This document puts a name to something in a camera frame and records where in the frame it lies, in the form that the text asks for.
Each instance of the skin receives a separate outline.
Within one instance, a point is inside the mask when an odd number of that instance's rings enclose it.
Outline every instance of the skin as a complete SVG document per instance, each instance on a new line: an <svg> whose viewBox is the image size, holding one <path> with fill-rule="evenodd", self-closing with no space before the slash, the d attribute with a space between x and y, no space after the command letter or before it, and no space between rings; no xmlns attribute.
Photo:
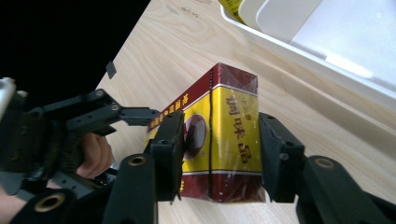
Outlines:
<svg viewBox="0 0 396 224"><path fill-rule="evenodd" d="M113 162L112 149L105 137L87 133L81 145L84 162L77 169L78 175L95 178ZM16 196L8 196L0 185L0 224L9 223L25 204L25 201Z"/></svg>

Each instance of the wood grain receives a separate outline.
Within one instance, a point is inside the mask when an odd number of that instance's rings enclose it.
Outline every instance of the wood grain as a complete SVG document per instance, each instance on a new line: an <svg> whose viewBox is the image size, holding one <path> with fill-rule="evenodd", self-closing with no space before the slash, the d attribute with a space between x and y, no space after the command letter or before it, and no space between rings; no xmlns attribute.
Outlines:
<svg viewBox="0 0 396 224"><path fill-rule="evenodd" d="M163 110L215 63L259 77L260 111L280 119L306 154L340 161L364 190L396 203L396 115L245 39L215 0L152 0L103 88L122 105ZM108 137L117 161L143 151L146 128ZM295 204L160 203L161 223L296 223Z"/></svg>

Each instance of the human hand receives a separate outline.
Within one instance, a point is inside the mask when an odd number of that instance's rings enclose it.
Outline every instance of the human hand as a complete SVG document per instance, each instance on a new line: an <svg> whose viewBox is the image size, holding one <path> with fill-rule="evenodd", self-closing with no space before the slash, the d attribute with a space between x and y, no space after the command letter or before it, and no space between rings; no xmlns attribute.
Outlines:
<svg viewBox="0 0 396 224"><path fill-rule="evenodd" d="M95 178L110 167L114 158L105 137L87 133L82 138L81 146L84 161L77 169L78 175Z"/></svg>

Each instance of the wooden table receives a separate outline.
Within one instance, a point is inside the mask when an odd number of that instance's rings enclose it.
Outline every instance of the wooden table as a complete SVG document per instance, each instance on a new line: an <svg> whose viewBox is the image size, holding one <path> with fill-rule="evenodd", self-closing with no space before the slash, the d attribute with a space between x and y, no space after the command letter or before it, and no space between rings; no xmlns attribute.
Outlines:
<svg viewBox="0 0 396 224"><path fill-rule="evenodd" d="M281 120L305 154L340 161L361 187L396 203L396 114L249 42L216 0L152 0L114 60L105 89L124 106L163 110L214 64L259 77L260 111ZM114 124L116 160L142 152L146 128ZM295 204L159 204L160 223L296 223Z"/></svg>

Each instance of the red and yellow box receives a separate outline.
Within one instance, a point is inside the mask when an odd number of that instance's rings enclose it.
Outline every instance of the red and yellow box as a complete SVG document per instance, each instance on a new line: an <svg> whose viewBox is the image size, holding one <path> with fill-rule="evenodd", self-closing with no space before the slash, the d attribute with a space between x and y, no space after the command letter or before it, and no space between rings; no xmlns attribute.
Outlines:
<svg viewBox="0 0 396 224"><path fill-rule="evenodd" d="M257 89L256 76L218 63L150 123L154 138L164 116L184 111L182 196L264 201Z"/></svg>

